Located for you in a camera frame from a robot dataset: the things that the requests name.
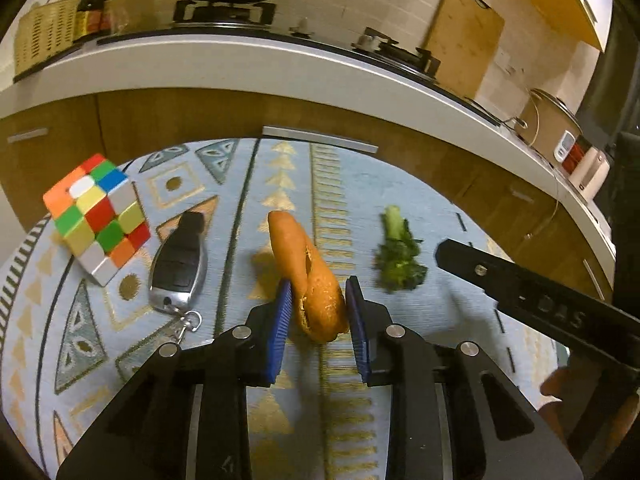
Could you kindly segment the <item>green leafy vegetable scrap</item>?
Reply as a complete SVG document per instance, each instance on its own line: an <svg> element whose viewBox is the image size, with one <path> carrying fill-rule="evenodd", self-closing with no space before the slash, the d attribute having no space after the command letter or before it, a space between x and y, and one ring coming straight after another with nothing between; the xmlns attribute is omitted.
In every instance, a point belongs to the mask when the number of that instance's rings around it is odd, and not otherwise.
<svg viewBox="0 0 640 480"><path fill-rule="evenodd" d="M424 283L427 274L427 267L416 260L422 240L413 236L409 221L398 206L387 206L381 220L384 240L378 245L374 258L378 284L386 292L416 289Z"/></svg>

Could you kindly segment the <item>orange bread roll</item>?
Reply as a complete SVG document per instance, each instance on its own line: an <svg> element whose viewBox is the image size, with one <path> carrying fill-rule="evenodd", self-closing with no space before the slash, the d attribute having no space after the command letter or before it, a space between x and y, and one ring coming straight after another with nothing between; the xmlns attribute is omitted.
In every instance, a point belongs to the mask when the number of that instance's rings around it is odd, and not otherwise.
<svg viewBox="0 0 640 480"><path fill-rule="evenodd" d="M297 220L283 210L268 214L269 236L281 275L291 282L300 328L318 344L348 331L340 284Z"/></svg>

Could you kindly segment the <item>dark kitchen window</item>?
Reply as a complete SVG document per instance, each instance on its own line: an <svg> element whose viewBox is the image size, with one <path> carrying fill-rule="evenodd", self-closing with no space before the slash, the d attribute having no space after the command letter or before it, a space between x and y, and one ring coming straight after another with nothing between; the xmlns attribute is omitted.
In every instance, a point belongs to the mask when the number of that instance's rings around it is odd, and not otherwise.
<svg viewBox="0 0 640 480"><path fill-rule="evenodd" d="M610 164L594 198L605 219L610 220L617 137L621 131L639 132L639 36L617 2L613 3L608 44L598 57L576 116L586 141L604 151Z"/></svg>

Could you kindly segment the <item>white kitchen countertop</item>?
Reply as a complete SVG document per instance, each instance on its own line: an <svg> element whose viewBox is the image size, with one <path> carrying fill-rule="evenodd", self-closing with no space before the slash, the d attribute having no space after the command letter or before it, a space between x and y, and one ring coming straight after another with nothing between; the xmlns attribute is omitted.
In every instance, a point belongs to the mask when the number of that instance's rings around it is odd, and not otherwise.
<svg viewBox="0 0 640 480"><path fill-rule="evenodd" d="M463 148L559 197L605 276L611 231L561 177L503 126L442 94L366 62L314 47L230 35L174 35L88 46L1 90L8 117L50 102L119 90L216 89L282 96L393 122Z"/></svg>

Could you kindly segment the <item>brown wooden cabinet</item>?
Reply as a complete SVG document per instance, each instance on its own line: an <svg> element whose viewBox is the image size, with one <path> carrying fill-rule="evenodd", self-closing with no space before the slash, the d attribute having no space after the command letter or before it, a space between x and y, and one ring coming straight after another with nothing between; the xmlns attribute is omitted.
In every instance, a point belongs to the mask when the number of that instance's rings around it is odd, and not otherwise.
<svg viewBox="0 0 640 480"><path fill-rule="evenodd" d="M1 116L1 186L23 228L42 194L102 153L113 162L188 141L258 136L267 126L372 144L378 158L419 178L468 214L520 266L593 297L610 298L613 263L591 214L557 177L500 134L467 120L454 139L308 101L230 90L127 90L78 96Z"/></svg>

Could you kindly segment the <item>black silver car key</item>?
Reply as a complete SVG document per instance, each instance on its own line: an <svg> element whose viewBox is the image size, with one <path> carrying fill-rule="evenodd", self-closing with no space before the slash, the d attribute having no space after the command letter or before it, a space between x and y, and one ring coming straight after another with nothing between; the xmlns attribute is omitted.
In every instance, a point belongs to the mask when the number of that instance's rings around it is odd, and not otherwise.
<svg viewBox="0 0 640 480"><path fill-rule="evenodd" d="M185 212L177 227L160 244L151 266L150 303L154 310L180 323L175 333L177 344L182 343L186 333L196 332L203 322L193 304L207 272L204 226L204 214Z"/></svg>

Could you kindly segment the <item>patterned light blue tablecloth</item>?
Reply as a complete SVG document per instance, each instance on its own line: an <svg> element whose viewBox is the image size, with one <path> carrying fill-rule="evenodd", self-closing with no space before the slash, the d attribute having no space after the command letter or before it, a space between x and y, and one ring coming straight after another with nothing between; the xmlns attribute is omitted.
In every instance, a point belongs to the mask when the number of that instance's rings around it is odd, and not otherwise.
<svg viewBox="0 0 640 480"><path fill-rule="evenodd" d="M292 216L335 281L356 276L397 323L453 347L472 340L535 406L554 342L436 266L451 238L499 255L459 207L419 179L346 148L226 139L126 162L116 184L145 222L82 257L50 217L1 269L1 413L26 463L53 478L90 425L162 344L208 344L271 300L280 274L269 215Z"/></svg>

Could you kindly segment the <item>white electric kettle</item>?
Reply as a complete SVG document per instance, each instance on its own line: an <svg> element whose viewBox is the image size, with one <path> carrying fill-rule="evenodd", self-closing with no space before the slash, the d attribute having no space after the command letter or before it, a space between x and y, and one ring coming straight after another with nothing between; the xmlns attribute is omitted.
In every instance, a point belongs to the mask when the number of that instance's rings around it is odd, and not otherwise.
<svg viewBox="0 0 640 480"><path fill-rule="evenodd" d="M586 202L591 202L602 188L610 168L605 152L592 146L570 175L570 183Z"/></svg>

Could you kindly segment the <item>red container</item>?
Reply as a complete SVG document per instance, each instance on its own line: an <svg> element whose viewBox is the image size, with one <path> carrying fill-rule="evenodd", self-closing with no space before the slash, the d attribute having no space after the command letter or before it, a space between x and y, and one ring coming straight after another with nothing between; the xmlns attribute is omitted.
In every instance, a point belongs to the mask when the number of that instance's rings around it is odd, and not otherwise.
<svg viewBox="0 0 640 480"><path fill-rule="evenodd" d="M568 174L572 174L591 147L592 144L584 136L580 136L562 162L563 169Z"/></svg>

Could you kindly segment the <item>beige rice cooker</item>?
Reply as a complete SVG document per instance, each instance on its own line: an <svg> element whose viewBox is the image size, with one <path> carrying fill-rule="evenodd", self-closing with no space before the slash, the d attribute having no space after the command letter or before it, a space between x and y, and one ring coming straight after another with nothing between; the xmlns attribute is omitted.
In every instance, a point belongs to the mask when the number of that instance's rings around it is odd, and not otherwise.
<svg viewBox="0 0 640 480"><path fill-rule="evenodd" d="M562 165L582 136L582 128L565 103L541 89L529 90L515 132L555 167Z"/></svg>

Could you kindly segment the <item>multicoloured puzzle cube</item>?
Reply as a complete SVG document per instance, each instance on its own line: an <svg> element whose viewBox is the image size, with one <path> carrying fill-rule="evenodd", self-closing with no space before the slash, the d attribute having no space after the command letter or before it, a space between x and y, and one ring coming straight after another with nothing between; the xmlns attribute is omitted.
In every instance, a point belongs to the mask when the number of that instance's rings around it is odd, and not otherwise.
<svg viewBox="0 0 640 480"><path fill-rule="evenodd" d="M42 201L68 250L100 286L151 238L136 187L100 153L52 185Z"/></svg>

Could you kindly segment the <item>wooden cutting board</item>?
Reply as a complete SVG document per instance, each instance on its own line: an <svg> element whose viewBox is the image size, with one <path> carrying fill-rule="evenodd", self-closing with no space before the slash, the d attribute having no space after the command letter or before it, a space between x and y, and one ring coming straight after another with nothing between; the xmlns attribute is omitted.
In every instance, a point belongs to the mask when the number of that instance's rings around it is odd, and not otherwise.
<svg viewBox="0 0 640 480"><path fill-rule="evenodd" d="M503 29L504 18L484 0L440 0L423 44L439 60L437 81L474 99Z"/></svg>

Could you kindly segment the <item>black gas stove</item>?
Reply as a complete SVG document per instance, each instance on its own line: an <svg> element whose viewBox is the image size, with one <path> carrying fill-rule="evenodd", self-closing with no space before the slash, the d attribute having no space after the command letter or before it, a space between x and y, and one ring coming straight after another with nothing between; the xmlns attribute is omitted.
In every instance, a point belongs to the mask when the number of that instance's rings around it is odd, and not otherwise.
<svg viewBox="0 0 640 480"><path fill-rule="evenodd" d="M104 44L125 40L176 35L227 35L296 44L296 46L329 52L342 58L352 58L385 70L431 89L441 96L446 96L491 125L501 124L501 120L486 110L483 105L468 96L457 96L437 81L436 75L442 60L439 54L433 54L422 48L405 50L398 46L395 39L371 27L367 27L357 40L350 44L337 44L317 36L308 30L304 21L288 29L277 28L272 24L276 10L277 6L271 2L232 6L179 0L175 3L172 22L168 26L147 32L124 32L106 36L99 39L98 44L104 46Z"/></svg>

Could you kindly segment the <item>woven beige basket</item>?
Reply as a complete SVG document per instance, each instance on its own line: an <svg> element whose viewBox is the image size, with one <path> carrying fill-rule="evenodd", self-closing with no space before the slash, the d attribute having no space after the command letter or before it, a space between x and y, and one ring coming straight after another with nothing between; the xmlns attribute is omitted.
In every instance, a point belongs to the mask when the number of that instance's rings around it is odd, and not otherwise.
<svg viewBox="0 0 640 480"><path fill-rule="evenodd" d="M14 37L14 70L21 75L73 45L79 0L34 3L20 18Z"/></svg>

